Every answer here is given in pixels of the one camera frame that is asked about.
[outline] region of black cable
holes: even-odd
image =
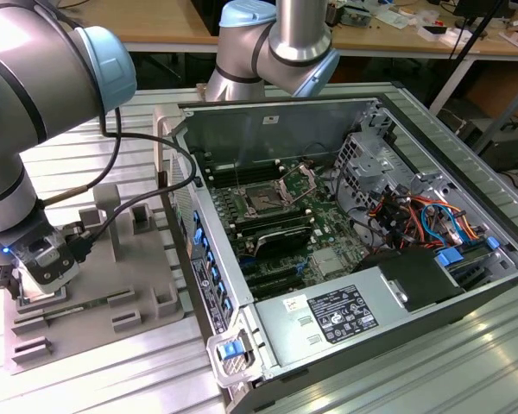
[[[455,43],[455,47],[452,49],[451,54],[449,55],[449,60],[452,60],[452,56],[455,54],[455,51],[457,50],[458,44],[460,43],[461,37],[463,37],[464,29],[466,28],[466,19],[464,19],[463,27],[460,28],[460,33],[458,34],[457,43]]]
[[[314,147],[315,145],[318,145],[319,147],[321,147],[322,149],[324,149],[327,153],[330,153],[331,151],[326,147],[325,144],[323,144],[322,142],[318,142],[318,141],[315,141],[315,142],[310,142],[309,144],[307,144],[305,146],[305,148],[303,148],[303,151],[301,152],[301,157],[305,157],[306,156],[306,152],[307,152],[307,149],[310,149],[312,147]]]
[[[119,150],[121,149],[121,137],[123,136],[121,111],[119,110],[119,108],[115,108],[115,121],[117,124],[117,136],[115,137],[115,147],[113,148],[113,153],[111,154],[110,161],[107,163],[100,175],[98,175],[95,179],[93,179],[90,183],[86,185],[86,188],[88,190],[98,185],[105,178],[105,176],[110,173],[111,169],[115,165],[115,161],[117,161],[117,156],[119,155]]]
[[[176,151],[181,153],[190,162],[191,171],[190,171],[190,174],[188,175],[188,178],[179,182],[178,184],[174,184],[174,185],[170,185],[168,187],[160,188],[158,190],[146,192],[144,194],[141,194],[140,196],[136,196],[136,197],[132,198],[131,200],[127,201],[124,204],[121,204],[119,207],[117,207],[115,209],[113,214],[104,222],[104,224],[102,224],[100,226],[98,231],[91,236],[90,240],[92,242],[96,241],[107,230],[108,226],[111,223],[113,223],[113,221],[117,218],[117,216],[119,216],[123,211],[127,210],[129,207],[132,207],[133,205],[140,203],[141,201],[143,201],[147,198],[160,196],[161,194],[165,194],[167,192],[179,190],[180,188],[185,187],[185,186],[189,185],[190,183],[192,183],[193,179],[196,177],[196,172],[198,169],[196,166],[196,163],[194,162],[192,156],[182,147],[179,147],[178,145],[176,145],[170,141],[167,141],[163,138],[159,138],[157,136],[152,136],[152,135],[147,135],[147,134],[129,132],[129,133],[123,133],[123,138],[138,138],[141,140],[155,141],[155,142],[159,142],[163,145],[166,145],[168,147],[171,147],[172,149],[175,149]]]
[[[83,4],[88,3],[88,2],[90,2],[90,0],[83,0],[82,2],[78,2],[78,3],[74,3],[74,4],[68,4],[68,5],[65,5],[65,6],[58,6],[58,9],[60,9],[60,10],[71,9],[73,7],[82,6]]]
[[[157,137],[157,136],[152,136],[152,135],[147,135],[147,134],[122,132],[121,112],[120,112],[119,108],[117,108],[115,111],[116,121],[117,121],[117,133],[116,134],[109,133],[106,128],[107,125],[106,125],[106,121],[105,121],[104,102],[102,100],[98,81],[96,80],[94,72],[86,64],[84,57],[82,56],[80,51],[77,49],[77,47],[75,46],[75,44],[71,40],[71,38],[67,35],[67,33],[60,26],[60,24],[40,5],[35,6],[35,12],[40,17],[42,17],[48,24],[50,24],[50,26],[52,26],[55,29],[55,31],[58,33],[58,35],[60,35],[61,39],[69,46],[69,48],[71,49],[73,54],[78,58],[79,63],[83,66],[85,73],[88,77],[88,80],[92,84],[92,92],[94,94],[96,102],[98,102],[98,120],[99,120],[99,125],[100,125],[100,132],[101,132],[102,136],[109,137],[109,138],[114,137],[117,139],[117,141],[120,141],[121,138],[137,138],[137,139],[142,139],[142,140],[147,140],[147,141],[159,142],[160,144],[171,147],[172,149],[181,153],[190,162],[191,172],[188,175],[188,178],[186,178],[185,180],[183,180],[175,185],[170,185],[167,187],[160,188],[158,190],[146,192],[144,194],[141,194],[140,196],[136,196],[136,197],[132,198],[131,200],[129,200],[126,203],[123,203],[119,207],[117,207],[115,209],[115,211],[113,212],[113,214],[104,222],[104,224],[102,224],[100,226],[98,231],[95,234],[91,235],[91,237],[89,238],[89,242],[95,242],[107,230],[108,226],[111,223],[113,223],[113,221],[123,211],[127,210],[129,207],[131,207],[137,203],[140,203],[141,201],[143,201],[147,198],[160,196],[161,194],[168,193],[171,191],[176,191],[176,190],[192,183],[194,178],[196,177],[197,166],[196,166],[196,163],[194,162],[192,156],[185,149],[183,149],[182,147],[180,147],[170,141],[167,141],[167,140]]]
[[[358,220],[355,220],[354,218],[350,218],[349,223],[350,224],[358,224],[359,226],[364,227],[364,228],[370,230],[375,235],[379,235],[382,238],[382,240],[385,240],[385,238],[386,238],[386,236],[380,230],[377,230],[374,227],[369,226],[368,224],[359,222]]]
[[[455,73],[458,66],[463,62],[466,55],[472,49],[472,46],[474,46],[474,43],[476,43],[477,39],[483,33],[485,28],[487,28],[488,24],[490,24],[491,19],[496,14],[496,12],[501,8],[501,6],[504,4],[504,2],[505,2],[505,0],[495,0],[495,3],[493,4],[491,11],[485,15],[483,20],[480,22],[479,26],[477,26],[476,30],[474,30],[474,33],[472,34],[470,39],[466,42],[466,45],[464,45],[464,47],[458,54],[457,58],[453,61],[453,64],[452,64],[452,67],[451,67],[449,73],[451,73],[451,74]],[[427,108],[429,108],[433,104],[433,101],[435,101],[435,98],[438,97],[439,92],[446,85],[447,81],[449,80],[449,77],[450,76],[442,77],[441,80],[439,81],[439,84],[436,83],[436,86],[432,88],[432,91],[428,94],[426,101],[424,102],[424,105]]]

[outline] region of blue wire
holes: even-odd
[[[457,220],[455,220],[455,216],[451,213],[451,211],[447,207],[445,207],[444,205],[437,204],[437,203],[427,204],[422,209],[422,213],[420,214],[420,218],[422,220],[422,227],[424,227],[424,230],[429,235],[432,235],[433,237],[438,239],[440,242],[442,242],[445,247],[447,247],[447,243],[445,242],[445,239],[443,237],[441,237],[440,235],[438,235],[437,233],[432,232],[430,230],[430,228],[428,227],[428,224],[427,224],[427,221],[426,221],[426,210],[430,206],[439,207],[442,211],[444,211],[449,216],[449,218],[451,218],[451,223],[452,223],[453,227],[455,228],[455,230],[457,230],[457,233],[458,233],[458,235],[460,235],[460,237],[463,240],[463,242],[469,242],[470,241],[470,238],[462,231],[462,229],[460,228],[460,226],[457,223]]]

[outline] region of electronic equipment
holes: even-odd
[[[476,19],[489,13],[493,8],[493,3],[487,0],[460,0],[452,13],[455,16],[464,17],[464,20],[457,20],[455,26],[474,33],[477,28]],[[494,18],[509,19],[513,14],[514,11],[509,8],[508,2],[504,2],[495,13]]]
[[[518,283],[518,228],[384,95],[182,103],[172,116],[200,186],[171,203],[230,412],[258,410]],[[174,184],[188,164],[174,154],[170,168]]]
[[[458,133],[469,147],[475,146],[493,122],[490,118],[470,119]],[[518,122],[510,122],[493,135],[479,156],[495,171],[518,168]]]
[[[447,33],[446,27],[422,26],[418,29],[418,35],[427,41],[439,41]]]

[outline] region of warning label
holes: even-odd
[[[329,343],[337,343],[378,326],[354,285],[307,300]]]

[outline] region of desk leg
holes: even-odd
[[[434,115],[438,115],[438,112],[443,108],[447,99],[451,96],[451,94],[457,89],[458,84],[461,80],[463,80],[466,73],[470,70],[472,64],[475,59],[473,58],[464,58],[460,65],[458,65],[455,72],[449,77],[447,83],[439,93],[439,95],[435,98],[432,105],[430,106],[430,112]]]

